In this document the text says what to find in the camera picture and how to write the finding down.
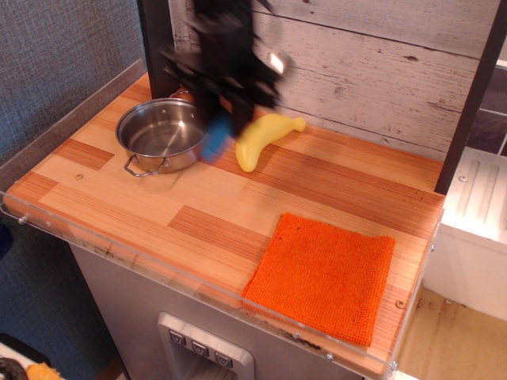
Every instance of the wooden floor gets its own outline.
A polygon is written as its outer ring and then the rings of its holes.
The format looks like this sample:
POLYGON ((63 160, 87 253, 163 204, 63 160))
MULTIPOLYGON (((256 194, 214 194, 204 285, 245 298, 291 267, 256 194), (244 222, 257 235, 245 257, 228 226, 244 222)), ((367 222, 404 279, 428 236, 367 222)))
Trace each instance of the wooden floor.
POLYGON ((398 362, 420 380, 507 379, 507 321, 423 289, 398 362))

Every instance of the orange towel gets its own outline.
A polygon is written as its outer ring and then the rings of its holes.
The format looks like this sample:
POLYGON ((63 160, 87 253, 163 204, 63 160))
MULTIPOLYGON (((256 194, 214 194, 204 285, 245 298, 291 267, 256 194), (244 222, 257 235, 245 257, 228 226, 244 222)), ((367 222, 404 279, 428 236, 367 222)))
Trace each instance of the orange towel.
POLYGON ((369 346, 395 242, 283 214, 242 296, 340 340, 369 346))

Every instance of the white wood plank wall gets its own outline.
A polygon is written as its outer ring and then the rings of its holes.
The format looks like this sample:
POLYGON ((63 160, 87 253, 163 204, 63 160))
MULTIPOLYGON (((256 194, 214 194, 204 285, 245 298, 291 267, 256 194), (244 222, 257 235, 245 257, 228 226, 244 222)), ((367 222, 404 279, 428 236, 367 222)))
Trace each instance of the white wood plank wall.
MULTIPOLYGON (((181 48, 191 0, 169 0, 181 48)), ((278 112, 443 161, 499 0, 272 0, 256 5, 261 59, 295 60, 278 112)))

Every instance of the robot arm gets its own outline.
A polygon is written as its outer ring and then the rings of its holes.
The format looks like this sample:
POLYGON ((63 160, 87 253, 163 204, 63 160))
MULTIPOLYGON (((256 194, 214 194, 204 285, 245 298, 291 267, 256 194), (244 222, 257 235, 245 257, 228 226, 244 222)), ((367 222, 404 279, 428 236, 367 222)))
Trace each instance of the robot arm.
MULTIPOLYGON (((260 1, 268 10, 269 4, 260 1)), ((255 105, 274 107, 280 73, 266 66, 253 52, 254 26, 251 0, 193 0, 192 28, 200 52, 176 53, 166 49, 166 71, 195 98, 204 126, 227 112, 220 98, 231 103, 231 134, 238 136, 252 120, 255 105)))

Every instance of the pot handle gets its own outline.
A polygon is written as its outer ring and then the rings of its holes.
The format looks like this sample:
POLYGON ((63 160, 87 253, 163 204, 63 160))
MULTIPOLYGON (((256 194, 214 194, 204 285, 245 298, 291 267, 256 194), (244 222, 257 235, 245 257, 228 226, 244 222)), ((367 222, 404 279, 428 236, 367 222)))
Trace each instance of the pot handle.
POLYGON ((192 95, 192 94, 190 93, 190 91, 188 91, 187 89, 184 89, 184 90, 182 90, 182 91, 178 91, 178 92, 176 92, 176 93, 173 93, 173 94, 169 95, 169 99, 173 99, 173 98, 174 98, 174 97, 176 97, 177 95, 182 95, 183 93, 187 93, 187 94, 189 94, 189 95, 192 95))
POLYGON ((167 158, 164 158, 164 161, 162 161, 162 164, 160 164, 160 166, 157 168, 157 170, 155 170, 154 172, 146 172, 146 173, 136 173, 134 172, 132 169, 129 169, 128 166, 130 165, 130 163, 132 162, 132 160, 135 160, 136 163, 139 164, 139 159, 137 158, 137 156, 135 154, 133 154, 132 156, 130 156, 130 158, 127 160, 127 163, 125 164, 124 166, 124 169, 127 170, 132 176, 134 177, 145 177, 145 176, 150 176, 152 174, 159 174, 160 173, 160 170, 162 170, 162 168, 165 166, 165 167, 170 167, 170 162, 167 161, 167 158))

